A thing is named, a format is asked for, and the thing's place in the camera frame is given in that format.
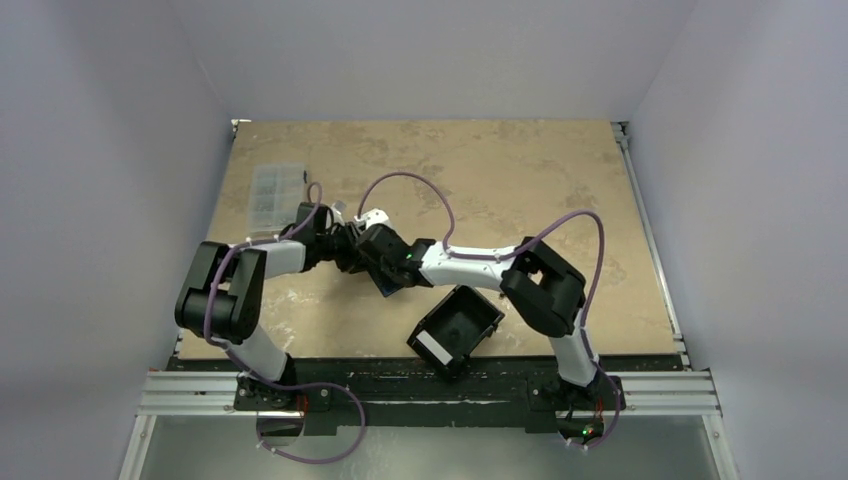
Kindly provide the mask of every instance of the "cable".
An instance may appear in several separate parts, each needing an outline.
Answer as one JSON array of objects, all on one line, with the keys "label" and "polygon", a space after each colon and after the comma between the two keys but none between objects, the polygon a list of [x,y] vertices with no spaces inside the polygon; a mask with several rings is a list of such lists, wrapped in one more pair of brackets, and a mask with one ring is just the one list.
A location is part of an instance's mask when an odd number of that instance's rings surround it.
[{"label": "cable", "polygon": [[[595,298],[595,290],[597,290],[598,282],[601,279],[601,269],[604,265],[604,250],[606,248],[606,246],[605,246],[606,235],[605,235],[605,232],[604,232],[604,224],[601,221],[601,217],[599,217],[597,213],[595,213],[591,210],[583,209],[583,210],[575,210],[571,213],[563,215],[558,220],[556,220],[555,222],[550,224],[547,228],[545,228],[544,230],[539,232],[539,234],[536,235],[535,237],[533,237],[529,242],[527,242],[524,245],[516,248],[512,252],[509,252],[509,253],[504,254],[502,256],[499,256],[499,257],[495,256],[495,255],[477,255],[477,254],[457,253],[457,252],[452,252],[450,250],[450,246],[448,245],[448,240],[450,240],[450,237],[451,237],[451,235],[453,235],[453,231],[456,228],[456,218],[453,215],[453,209],[451,208],[447,197],[445,197],[445,195],[442,193],[442,191],[439,190],[439,187],[437,187],[435,184],[433,184],[433,182],[431,182],[430,180],[427,180],[426,178],[422,177],[421,175],[418,175],[417,173],[391,172],[391,173],[387,173],[387,174],[377,178],[376,180],[374,180],[374,182],[371,183],[370,186],[368,186],[368,188],[365,190],[365,193],[362,195],[362,200],[359,202],[359,210],[357,211],[357,216],[362,216],[362,210],[365,207],[365,201],[368,199],[368,196],[371,194],[371,192],[374,190],[374,188],[380,182],[382,182],[383,180],[386,180],[387,178],[391,178],[391,177],[414,178],[414,179],[419,180],[419,181],[423,182],[424,184],[426,184],[428,187],[430,187],[433,190],[433,192],[436,193],[436,195],[442,201],[442,204],[445,206],[445,210],[447,210],[447,212],[448,212],[448,220],[450,220],[450,227],[448,228],[448,232],[445,234],[445,237],[442,239],[442,248],[445,250],[445,252],[448,254],[448,256],[453,257],[453,258],[460,258],[460,259],[465,259],[465,260],[495,260],[495,261],[509,260],[510,258],[521,255],[522,253],[526,252],[527,250],[532,248],[534,245],[536,245],[537,243],[542,241],[542,239],[545,238],[546,236],[548,236],[551,232],[553,232],[554,230],[559,228],[563,223],[565,223],[565,222],[567,222],[567,221],[569,221],[569,220],[571,220],[575,217],[585,215],[585,216],[590,217],[592,220],[594,220],[595,225],[597,225],[597,227],[598,227],[598,260],[595,264],[595,273],[594,273],[594,275],[592,275],[592,285],[589,287],[589,293],[586,295],[586,303],[583,305],[583,314],[580,316],[580,319],[578,320],[578,322],[579,322],[580,331],[581,331],[580,338],[583,341],[583,346],[586,348],[586,353],[589,355],[590,358],[592,358],[592,359],[595,358],[595,353],[592,351],[592,347],[589,345],[589,337],[586,334],[586,328],[585,327],[586,327],[586,319],[588,318],[588,315],[589,315],[589,307],[592,306],[592,301]],[[609,437],[609,434],[612,433],[613,430],[615,430],[615,427],[618,424],[618,417],[621,414],[621,398],[619,398],[620,392],[618,390],[618,385],[616,385],[615,382],[612,380],[612,378],[610,378],[610,376],[607,375],[607,373],[601,368],[601,366],[598,362],[592,360],[592,365],[595,366],[595,368],[598,370],[598,372],[600,372],[601,376],[604,377],[607,382],[609,382],[610,386],[612,386],[612,391],[615,394],[615,414],[613,415],[613,418],[612,418],[612,421],[610,422],[609,428],[605,429],[604,435],[601,436],[600,438],[598,438],[597,441],[592,442],[591,445],[585,445],[584,446],[585,448],[594,448],[594,447],[597,447],[600,444],[602,444],[604,441],[606,441],[606,439]]]},{"label": "cable", "polygon": [[[341,459],[347,457],[348,455],[353,453],[353,451],[356,450],[357,447],[359,447],[360,443],[362,443],[362,439],[363,439],[363,437],[365,437],[365,427],[366,427],[366,425],[365,425],[365,410],[362,408],[362,402],[360,402],[359,399],[356,398],[356,395],[354,395],[348,389],[346,389],[345,387],[342,387],[341,385],[337,385],[335,383],[314,382],[314,383],[305,383],[305,384],[302,384],[302,385],[291,385],[291,386],[279,385],[279,384],[275,383],[273,380],[265,378],[262,375],[259,375],[258,373],[254,372],[250,368],[249,365],[247,365],[244,361],[242,361],[240,358],[238,358],[238,356],[235,353],[230,351],[226,344],[215,341],[215,339],[212,338],[212,330],[211,330],[211,327],[212,327],[212,307],[215,304],[215,296],[218,293],[218,286],[221,284],[221,280],[224,278],[224,272],[227,269],[227,265],[229,265],[230,261],[232,261],[233,257],[236,255],[236,253],[244,250],[245,248],[249,248],[249,247],[252,247],[252,246],[258,246],[258,245],[267,245],[267,244],[270,244],[270,243],[276,243],[276,242],[280,242],[280,241],[283,241],[283,240],[287,240],[287,239],[291,238],[297,232],[303,230],[303,228],[312,220],[312,218],[315,217],[315,213],[318,211],[318,207],[321,204],[321,198],[324,195],[324,190],[321,187],[320,183],[317,183],[317,182],[310,183],[309,187],[307,187],[307,190],[306,190],[307,191],[307,198],[309,198],[310,201],[312,200],[312,194],[311,193],[312,193],[313,187],[316,187],[318,189],[318,198],[315,200],[315,205],[312,207],[312,210],[310,210],[309,215],[306,216],[306,218],[303,220],[303,222],[300,223],[300,225],[285,231],[283,233],[283,235],[281,235],[279,237],[257,240],[257,241],[252,241],[252,240],[248,239],[248,241],[245,242],[245,243],[233,245],[232,247],[230,247],[230,250],[227,251],[226,255],[224,255],[224,258],[221,260],[221,264],[218,266],[218,270],[215,272],[215,276],[212,279],[212,283],[209,285],[209,301],[206,303],[206,312],[204,313],[204,316],[203,316],[203,338],[210,345],[214,345],[214,346],[222,348],[224,350],[224,352],[227,354],[227,357],[230,359],[230,361],[232,361],[239,369],[241,369],[242,371],[244,371],[248,375],[251,375],[253,378],[255,378],[259,383],[262,383],[263,385],[266,385],[268,387],[271,387],[271,388],[274,388],[274,389],[277,389],[277,390],[287,391],[287,392],[288,391],[295,391],[295,390],[304,390],[304,389],[307,389],[307,388],[332,388],[334,390],[339,390],[339,391],[343,392],[345,395],[347,395],[348,397],[350,397],[350,399],[353,401],[353,404],[356,405],[356,408],[359,411],[359,433],[357,434],[356,439],[353,441],[351,446],[348,447],[347,450],[343,451],[342,453],[340,453],[338,455],[334,455],[334,456],[328,457],[328,458],[318,458],[318,459],[304,458],[304,457],[299,457],[297,455],[292,455],[290,453],[283,452],[282,450],[278,450],[274,447],[271,447],[265,441],[260,441],[260,446],[262,446],[263,448],[265,448],[266,450],[268,450],[269,452],[271,452],[275,455],[279,455],[281,457],[285,457],[285,458],[288,458],[289,460],[294,460],[294,461],[300,462],[300,463],[306,463],[306,464],[310,464],[310,465],[322,465],[322,464],[326,464],[326,463],[332,463],[332,462],[335,462],[335,461],[338,461],[338,460],[341,460]],[[261,435],[259,434],[258,431],[257,431],[257,436],[259,436],[260,440],[262,440]]]}]

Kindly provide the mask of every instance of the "open container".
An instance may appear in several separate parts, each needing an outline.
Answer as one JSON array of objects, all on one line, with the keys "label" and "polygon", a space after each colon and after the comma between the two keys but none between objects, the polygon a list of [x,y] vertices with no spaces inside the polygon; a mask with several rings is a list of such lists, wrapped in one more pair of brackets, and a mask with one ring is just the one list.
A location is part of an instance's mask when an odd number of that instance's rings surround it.
[{"label": "open container", "polygon": [[439,374],[454,379],[503,317],[477,290],[458,286],[418,322],[406,344]]}]

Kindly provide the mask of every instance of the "beige tabletop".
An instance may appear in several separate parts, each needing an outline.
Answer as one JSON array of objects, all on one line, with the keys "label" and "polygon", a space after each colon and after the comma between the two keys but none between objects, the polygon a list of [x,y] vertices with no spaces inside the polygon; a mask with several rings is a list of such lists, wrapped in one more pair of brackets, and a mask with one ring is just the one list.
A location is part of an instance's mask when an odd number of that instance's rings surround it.
[{"label": "beige tabletop", "polygon": [[[607,256],[589,332],[602,354],[672,353],[671,326],[621,153],[606,121],[385,121],[242,123],[233,145],[210,240],[247,235],[253,168],[303,162],[324,186],[324,202],[342,200],[354,215],[366,187],[396,170],[424,175],[456,213],[455,246],[501,247],[535,235],[563,214],[594,209],[607,232]],[[368,207],[385,210],[411,243],[441,239],[448,218],[438,197],[409,178],[391,178]],[[598,240],[594,223],[574,219],[545,241],[591,279]],[[266,281],[260,323],[294,356],[414,356],[406,340],[450,287],[402,290],[383,298],[367,274],[332,263]],[[483,291],[506,313],[475,355],[549,354],[505,299]],[[186,333],[180,357],[222,352]]]}]

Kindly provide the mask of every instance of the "wall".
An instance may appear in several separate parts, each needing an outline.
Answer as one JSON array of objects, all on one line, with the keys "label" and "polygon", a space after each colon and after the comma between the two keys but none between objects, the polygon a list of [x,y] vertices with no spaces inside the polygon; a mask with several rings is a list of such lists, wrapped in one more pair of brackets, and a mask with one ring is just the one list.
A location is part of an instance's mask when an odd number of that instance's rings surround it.
[{"label": "wall", "polygon": [[0,465],[115,478],[228,116],[163,0],[0,6]]},{"label": "wall", "polygon": [[695,0],[174,0],[236,118],[627,119]]},{"label": "wall", "polygon": [[846,18],[838,0],[701,0],[631,125],[744,478],[848,469]]}]

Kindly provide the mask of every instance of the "purple cable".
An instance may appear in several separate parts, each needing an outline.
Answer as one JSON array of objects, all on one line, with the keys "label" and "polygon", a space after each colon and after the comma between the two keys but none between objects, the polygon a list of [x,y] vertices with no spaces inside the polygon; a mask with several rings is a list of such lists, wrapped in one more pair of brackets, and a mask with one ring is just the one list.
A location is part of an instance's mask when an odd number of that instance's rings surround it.
[{"label": "purple cable", "polygon": [[[528,249],[533,247],[533,245],[536,245],[537,243],[542,241],[543,238],[548,236],[551,232],[553,232],[554,230],[559,228],[563,223],[565,223],[565,222],[567,222],[567,221],[569,221],[569,220],[571,220],[575,217],[579,217],[581,215],[586,215],[588,217],[591,217],[592,220],[595,221],[595,224],[598,226],[598,260],[595,264],[595,273],[594,273],[594,275],[592,275],[592,285],[589,287],[589,294],[586,295],[586,303],[583,305],[583,314],[580,316],[580,319],[578,321],[580,322],[580,327],[581,327],[580,337],[583,340],[583,346],[586,347],[586,352],[589,354],[589,356],[591,358],[595,358],[595,353],[592,351],[592,347],[589,346],[589,337],[586,335],[585,327],[586,327],[586,318],[589,315],[589,307],[592,305],[592,300],[594,300],[594,298],[595,298],[595,290],[598,288],[598,282],[601,279],[601,268],[604,265],[604,250],[605,250],[605,237],[606,237],[606,235],[604,233],[604,224],[601,221],[601,217],[599,217],[597,213],[595,213],[591,210],[583,209],[583,210],[575,210],[571,213],[563,215],[562,217],[559,218],[559,220],[550,224],[550,226],[548,226],[548,228],[542,230],[538,235],[533,237],[529,242],[527,242],[524,245],[516,248],[512,252],[509,252],[509,253],[502,255],[500,257],[495,257],[494,255],[477,255],[477,254],[469,254],[469,253],[456,253],[456,252],[451,252],[450,246],[448,245],[448,240],[450,240],[450,237],[451,237],[451,235],[453,235],[453,231],[456,228],[456,217],[454,217],[454,215],[453,215],[453,209],[451,208],[447,197],[445,197],[445,195],[442,193],[442,191],[439,190],[439,187],[437,187],[435,184],[433,184],[433,182],[431,182],[430,180],[427,180],[426,178],[422,177],[421,175],[418,175],[417,173],[392,172],[392,173],[387,173],[387,174],[379,177],[377,180],[374,180],[374,182],[371,183],[371,185],[365,190],[365,194],[362,195],[362,200],[359,202],[359,210],[357,211],[357,216],[362,216],[362,210],[365,207],[365,201],[368,199],[368,196],[371,194],[371,191],[374,190],[374,187],[376,187],[383,180],[385,180],[387,178],[391,178],[391,177],[414,178],[416,180],[419,180],[419,181],[425,183],[428,187],[433,189],[433,192],[436,193],[436,195],[442,201],[442,204],[445,206],[445,210],[447,210],[447,212],[448,212],[448,219],[450,220],[450,227],[448,228],[448,233],[446,233],[445,237],[442,239],[442,248],[445,250],[445,252],[448,254],[448,256],[453,257],[453,258],[460,258],[460,259],[465,259],[465,260],[495,260],[495,261],[509,260],[510,258],[513,258],[517,255],[521,255],[522,253],[526,252]],[[607,375],[607,373],[601,368],[601,366],[600,366],[600,364],[598,364],[598,362],[593,361],[592,364],[595,366],[595,368],[598,369],[598,371],[601,373],[601,375],[612,386],[612,390],[615,393],[615,415],[613,416],[612,421],[610,422],[610,426],[609,426],[608,429],[606,429],[604,435],[602,437],[598,438],[596,441],[594,441],[591,445],[587,444],[586,445],[587,448],[595,448],[595,447],[599,446],[600,444],[602,444],[604,441],[606,441],[606,439],[609,437],[609,435],[612,433],[612,431],[615,430],[615,426],[618,425],[618,417],[621,414],[621,398],[619,397],[620,392],[618,390],[618,386],[615,384],[615,382],[613,382],[612,378],[610,378],[610,376]]]},{"label": "purple cable", "polygon": [[218,266],[218,270],[215,272],[215,276],[212,279],[212,283],[209,285],[209,301],[206,303],[206,312],[204,313],[204,316],[203,316],[203,338],[206,339],[206,342],[209,343],[210,345],[214,345],[216,347],[223,348],[224,351],[227,354],[227,357],[229,357],[229,359],[239,369],[241,369],[242,371],[244,371],[248,375],[252,375],[253,378],[255,378],[257,381],[259,381],[260,383],[267,385],[271,388],[274,388],[274,389],[277,389],[277,390],[283,390],[283,391],[295,391],[295,390],[303,390],[303,389],[307,389],[307,388],[332,388],[334,390],[339,390],[339,391],[343,392],[345,395],[347,395],[348,397],[350,397],[350,399],[353,401],[353,404],[356,405],[357,410],[359,410],[359,433],[357,434],[356,439],[353,441],[351,446],[348,447],[347,450],[343,451],[342,453],[340,453],[338,455],[328,457],[328,458],[318,458],[318,459],[304,458],[304,457],[299,457],[297,455],[292,455],[290,453],[283,452],[283,451],[278,450],[276,448],[272,448],[270,445],[268,445],[267,442],[261,441],[262,447],[265,448],[266,450],[274,453],[275,455],[279,455],[281,457],[288,458],[289,460],[294,460],[296,462],[306,463],[306,464],[309,464],[309,465],[323,465],[323,464],[326,464],[326,463],[333,463],[333,462],[336,462],[338,460],[341,460],[341,459],[347,457],[348,455],[353,453],[353,451],[356,450],[357,447],[359,447],[360,443],[362,443],[362,439],[365,437],[365,409],[362,408],[362,402],[360,402],[359,399],[356,398],[356,395],[354,395],[348,389],[342,387],[341,385],[337,385],[335,383],[315,382],[315,383],[305,383],[305,384],[302,384],[302,385],[291,385],[291,386],[284,386],[284,385],[279,385],[277,383],[274,383],[272,380],[265,378],[265,377],[259,375],[258,373],[254,372],[250,368],[249,365],[244,363],[244,361],[242,361],[240,358],[238,358],[238,356],[236,354],[231,352],[225,344],[223,344],[221,342],[216,342],[212,338],[212,329],[211,329],[211,327],[212,327],[212,306],[215,304],[215,296],[218,293],[218,286],[220,286],[221,280],[224,278],[224,271],[227,269],[227,265],[229,265],[230,261],[233,259],[233,257],[235,256],[236,253],[240,252],[241,250],[244,250],[245,248],[248,248],[248,247],[251,247],[251,246],[257,246],[257,245],[267,245],[269,243],[276,243],[276,242],[279,242],[279,241],[282,241],[282,240],[287,240],[287,239],[291,238],[297,232],[303,230],[303,228],[312,220],[312,218],[315,217],[315,212],[318,211],[318,206],[321,204],[321,198],[324,195],[324,189],[321,187],[321,184],[317,183],[317,182],[312,182],[312,183],[309,184],[309,186],[307,187],[307,190],[306,190],[306,195],[307,195],[307,198],[309,199],[309,201],[312,201],[312,187],[318,188],[318,199],[315,200],[315,206],[312,208],[312,210],[309,212],[309,215],[306,216],[306,218],[303,220],[303,222],[300,223],[300,225],[298,225],[295,228],[284,233],[283,235],[281,235],[279,237],[279,239],[269,238],[269,239],[264,239],[264,240],[257,240],[255,242],[245,242],[245,243],[240,243],[238,245],[233,245],[232,247],[230,247],[230,250],[227,252],[227,254],[224,255],[224,258],[221,260],[221,264]]}]

